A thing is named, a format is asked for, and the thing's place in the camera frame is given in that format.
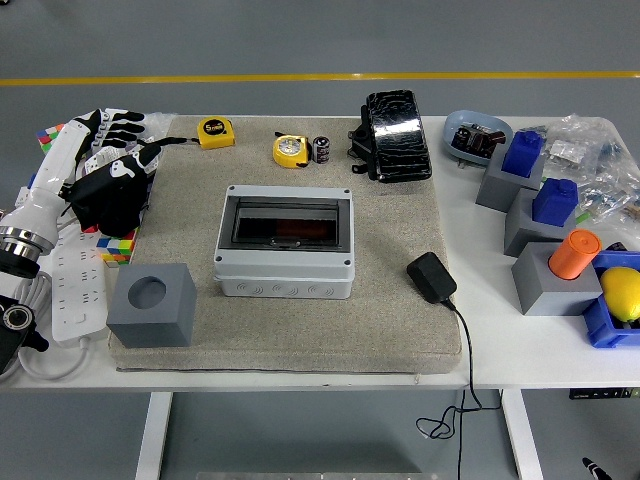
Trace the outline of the robot right hand black fingers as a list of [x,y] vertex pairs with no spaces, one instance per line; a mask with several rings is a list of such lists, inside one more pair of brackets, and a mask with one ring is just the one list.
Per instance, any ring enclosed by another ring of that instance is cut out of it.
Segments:
[[583,457],[582,463],[595,480],[611,480],[606,471],[588,457]]

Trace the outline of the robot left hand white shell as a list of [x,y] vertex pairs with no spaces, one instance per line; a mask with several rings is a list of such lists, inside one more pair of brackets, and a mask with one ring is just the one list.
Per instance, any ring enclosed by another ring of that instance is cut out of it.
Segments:
[[26,200],[1,221],[1,245],[42,254],[58,240],[57,218],[65,208],[63,186],[75,179],[82,159],[99,147],[124,148],[142,139],[147,117],[122,109],[97,109],[64,124],[35,174]]

